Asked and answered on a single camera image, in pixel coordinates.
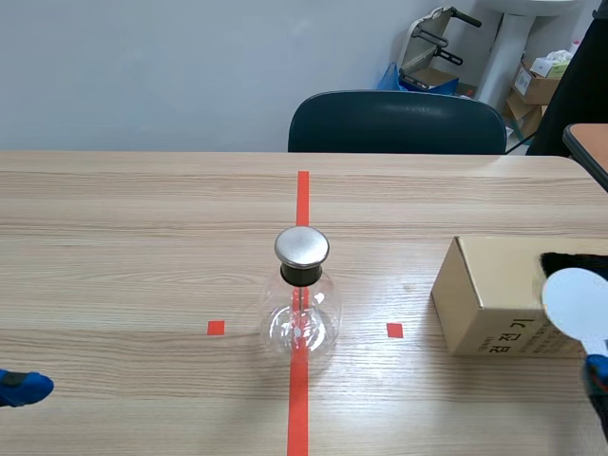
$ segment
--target red tape line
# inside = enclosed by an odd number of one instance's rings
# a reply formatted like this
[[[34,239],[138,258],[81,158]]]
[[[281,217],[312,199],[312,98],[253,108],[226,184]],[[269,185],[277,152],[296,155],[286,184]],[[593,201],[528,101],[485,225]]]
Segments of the red tape line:
[[[310,216],[310,173],[297,173],[297,206],[295,224],[308,226]],[[308,288],[303,290],[302,308],[308,309]],[[305,321],[297,313],[299,289],[294,289],[294,326],[304,329]],[[289,418],[287,424],[287,456],[308,456],[308,348],[306,341],[297,338],[289,367]]]

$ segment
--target office chair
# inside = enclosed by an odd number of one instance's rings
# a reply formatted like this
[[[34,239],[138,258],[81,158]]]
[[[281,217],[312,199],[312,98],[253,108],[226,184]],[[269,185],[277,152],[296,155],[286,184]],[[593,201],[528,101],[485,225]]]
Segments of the office chair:
[[[300,105],[290,152],[503,155],[504,121],[487,104],[417,92],[348,91]]]

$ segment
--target orange table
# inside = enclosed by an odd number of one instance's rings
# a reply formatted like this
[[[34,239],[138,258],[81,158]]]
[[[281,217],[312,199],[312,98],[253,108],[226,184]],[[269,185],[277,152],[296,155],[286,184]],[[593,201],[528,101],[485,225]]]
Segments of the orange table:
[[[608,191],[608,123],[578,123],[563,131],[572,155]]]

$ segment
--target glass carafe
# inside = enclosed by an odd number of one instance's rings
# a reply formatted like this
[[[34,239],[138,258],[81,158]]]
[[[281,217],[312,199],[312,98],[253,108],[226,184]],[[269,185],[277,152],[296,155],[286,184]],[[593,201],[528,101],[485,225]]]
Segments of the glass carafe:
[[[341,303],[321,268],[330,243],[318,230],[295,226],[275,241],[279,270],[264,285],[259,304],[260,333],[273,352],[309,358],[328,353],[340,332]]]

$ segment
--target white paddle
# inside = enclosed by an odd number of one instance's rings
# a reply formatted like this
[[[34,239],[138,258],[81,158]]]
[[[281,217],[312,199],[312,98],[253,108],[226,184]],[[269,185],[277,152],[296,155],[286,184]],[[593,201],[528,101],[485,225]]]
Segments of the white paddle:
[[[587,354],[608,356],[608,281],[585,269],[562,269],[547,279],[542,302],[551,323]]]

